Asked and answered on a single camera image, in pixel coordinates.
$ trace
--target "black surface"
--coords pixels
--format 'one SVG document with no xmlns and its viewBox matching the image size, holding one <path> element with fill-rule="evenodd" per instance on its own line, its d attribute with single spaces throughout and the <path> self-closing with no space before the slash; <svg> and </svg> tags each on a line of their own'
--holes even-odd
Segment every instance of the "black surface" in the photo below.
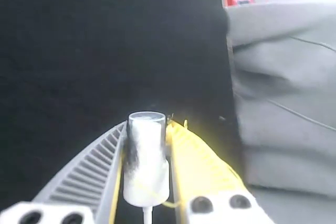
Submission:
<svg viewBox="0 0 336 224">
<path fill-rule="evenodd" d="M 135 110 L 187 117 L 242 171 L 221 0 L 1 0 L 0 7 L 1 208 L 31 200 Z"/>
</svg>

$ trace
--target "gray fabric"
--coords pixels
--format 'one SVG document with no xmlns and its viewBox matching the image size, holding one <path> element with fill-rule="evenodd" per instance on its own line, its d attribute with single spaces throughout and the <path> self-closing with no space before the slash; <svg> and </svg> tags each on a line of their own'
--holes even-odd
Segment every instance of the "gray fabric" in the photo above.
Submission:
<svg viewBox="0 0 336 224">
<path fill-rule="evenodd" d="M 277 224 L 334 224 L 336 201 L 283 191 L 250 189 Z"/>
<path fill-rule="evenodd" d="M 247 181 L 336 198 L 336 4 L 228 13 Z"/>
</svg>

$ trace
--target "screw hole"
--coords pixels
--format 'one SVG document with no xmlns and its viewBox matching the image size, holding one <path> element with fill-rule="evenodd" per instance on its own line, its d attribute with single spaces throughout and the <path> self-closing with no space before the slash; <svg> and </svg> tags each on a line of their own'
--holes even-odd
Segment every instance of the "screw hole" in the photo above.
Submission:
<svg viewBox="0 0 336 224">
<path fill-rule="evenodd" d="M 213 211 L 213 206 L 208 198 L 197 197 L 193 200 L 191 209 L 195 213 L 206 214 Z"/>
<path fill-rule="evenodd" d="M 230 206 L 232 208 L 247 209 L 251 207 L 251 202 L 243 195 L 235 195 L 230 199 Z"/>
<path fill-rule="evenodd" d="M 82 224 L 83 216 L 80 214 L 69 214 L 62 221 L 62 224 Z"/>
<path fill-rule="evenodd" d="M 41 219 L 42 214 L 39 211 L 32 211 L 25 214 L 21 220 L 20 224 L 37 224 Z"/>
</svg>

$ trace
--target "white tube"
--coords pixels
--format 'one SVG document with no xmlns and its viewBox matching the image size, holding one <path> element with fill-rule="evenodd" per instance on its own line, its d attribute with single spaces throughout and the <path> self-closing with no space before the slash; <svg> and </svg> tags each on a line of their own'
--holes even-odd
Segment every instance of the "white tube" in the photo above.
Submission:
<svg viewBox="0 0 336 224">
<path fill-rule="evenodd" d="M 143 207 L 143 224 L 152 224 L 153 207 Z"/>
<path fill-rule="evenodd" d="M 165 130 L 162 113 L 136 112 L 129 116 L 123 196 L 133 206 L 154 207 L 169 197 Z"/>
</svg>

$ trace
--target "gray cloth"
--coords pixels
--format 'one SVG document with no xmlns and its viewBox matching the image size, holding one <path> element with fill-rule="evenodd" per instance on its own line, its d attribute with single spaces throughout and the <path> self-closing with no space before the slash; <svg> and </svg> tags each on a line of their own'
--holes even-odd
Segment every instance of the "gray cloth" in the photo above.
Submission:
<svg viewBox="0 0 336 224">
<path fill-rule="evenodd" d="M 228 14 L 248 183 L 336 198 L 336 4 Z"/>
<path fill-rule="evenodd" d="M 274 190 L 250 189 L 250 191 L 276 224 L 335 223 L 336 201 Z"/>
</svg>

